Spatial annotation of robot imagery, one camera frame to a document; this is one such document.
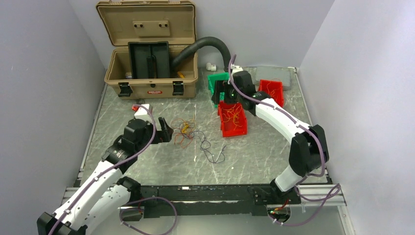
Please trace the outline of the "green plastic bin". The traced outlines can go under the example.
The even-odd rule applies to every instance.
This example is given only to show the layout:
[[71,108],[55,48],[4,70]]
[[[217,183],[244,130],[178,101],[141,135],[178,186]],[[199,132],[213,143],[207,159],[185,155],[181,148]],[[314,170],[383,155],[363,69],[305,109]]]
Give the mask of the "green plastic bin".
[[226,85],[227,89],[224,90],[223,92],[220,92],[219,94],[219,100],[220,101],[225,101],[225,99],[227,99],[227,96],[229,94],[230,88],[228,87],[228,79],[229,79],[229,74],[227,72],[225,73],[217,73],[217,74],[211,74],[208,75],[208,89],[210,91],[210,100],[211,102],[214,104],[214,107],[217,108],[217,110],[222,109],[221,107],[219,107],[218,104],[216,104],[212,98],[214,97],[214,92],[216,91],[215,89],[215,85],[216,85],[216,81],[221,81],[222,85]]

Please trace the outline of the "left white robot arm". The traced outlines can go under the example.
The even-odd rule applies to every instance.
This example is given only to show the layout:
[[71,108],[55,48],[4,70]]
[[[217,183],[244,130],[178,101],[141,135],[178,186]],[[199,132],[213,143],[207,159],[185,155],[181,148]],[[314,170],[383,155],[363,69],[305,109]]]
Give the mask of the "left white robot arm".
[[37,219],[38,234],[89,235],[117,208],[137,204],[141,185],[124,174],[149,145],[171,141],[173,129],[164,118],[158,120],[160,130],[142,119],[128,121],[84,184],[55,212]]

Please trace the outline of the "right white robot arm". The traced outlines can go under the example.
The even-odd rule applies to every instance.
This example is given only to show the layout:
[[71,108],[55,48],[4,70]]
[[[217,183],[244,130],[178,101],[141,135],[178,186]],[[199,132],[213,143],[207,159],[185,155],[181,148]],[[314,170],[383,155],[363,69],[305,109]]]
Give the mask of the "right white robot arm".
[[240,104],[244,110],[270,124],[289,142],[289,164],[271,182],[272,201],[282,203],[288,198],[289,191],[312,175],[313,170],[325,169],[329,153],[324,129],[299,120],[279,106],[267,92],[257,90],[249,72],[232,72],[229,79],[215,81],[213,88],[211,100],[214,103]]

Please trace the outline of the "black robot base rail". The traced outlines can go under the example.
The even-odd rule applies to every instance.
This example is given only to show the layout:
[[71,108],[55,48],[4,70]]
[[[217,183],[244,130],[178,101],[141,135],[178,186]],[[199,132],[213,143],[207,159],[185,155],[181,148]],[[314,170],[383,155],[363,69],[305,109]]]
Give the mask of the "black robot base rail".
[[250,214],[266,216],[276,208],[301,204],[291,189],[277,192],[270,184],[141,186],[121,206],[129,221],[144,218],[186,215]]

